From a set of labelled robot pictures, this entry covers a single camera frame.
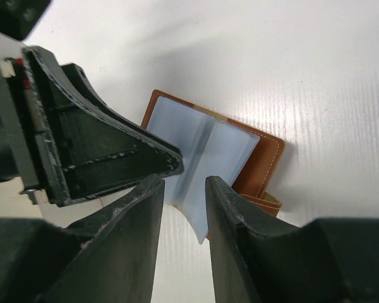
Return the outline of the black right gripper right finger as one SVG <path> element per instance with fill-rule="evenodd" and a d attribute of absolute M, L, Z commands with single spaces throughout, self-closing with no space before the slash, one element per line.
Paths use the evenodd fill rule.
<path fill-rule="evenodd" d="M 379 218 L 296 227 L 205 181 L 217 302 L 379 302 Z"/>

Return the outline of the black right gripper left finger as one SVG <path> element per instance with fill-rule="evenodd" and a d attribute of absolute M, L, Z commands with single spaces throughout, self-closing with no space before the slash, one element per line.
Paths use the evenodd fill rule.
<path fill-rule="evenodd" d="M 150 302 L 164 189 L 151 175 L 66 228 L 0 218 L 0 302 Z"/>

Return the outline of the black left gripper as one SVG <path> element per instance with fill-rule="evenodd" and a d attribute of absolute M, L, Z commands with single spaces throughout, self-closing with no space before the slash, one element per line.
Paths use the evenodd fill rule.
<path fill-rule="evenodd" d="M 60 207 L 184 169 L 179 148 L 109 108 L 81 67 L 39 46 L 0 62 L 0 183 Z"/>

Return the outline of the brown leather card holder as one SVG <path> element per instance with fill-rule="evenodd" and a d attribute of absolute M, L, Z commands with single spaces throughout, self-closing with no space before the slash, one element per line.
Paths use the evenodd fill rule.
<path fill-rule="evenodd" d="M 160 90 L 152 92 L 141 126 L 181 150 L 184 170 L 167 178 L 164 201 L 185 216 L 199 243 L 208 236 L 205 180 L 211 175 L 278 214 L 282 203 L 267 187 L 284 140 Z"/>

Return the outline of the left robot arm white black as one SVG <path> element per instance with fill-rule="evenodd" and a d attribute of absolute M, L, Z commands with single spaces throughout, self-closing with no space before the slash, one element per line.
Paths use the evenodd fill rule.
<path fill-rule="evenodd" d="M 74 205 L 184 169 L 179 148 L 109 108 L 83 69 L 27 46 L 49 1 L 0 1 L 0 183 Z"/>

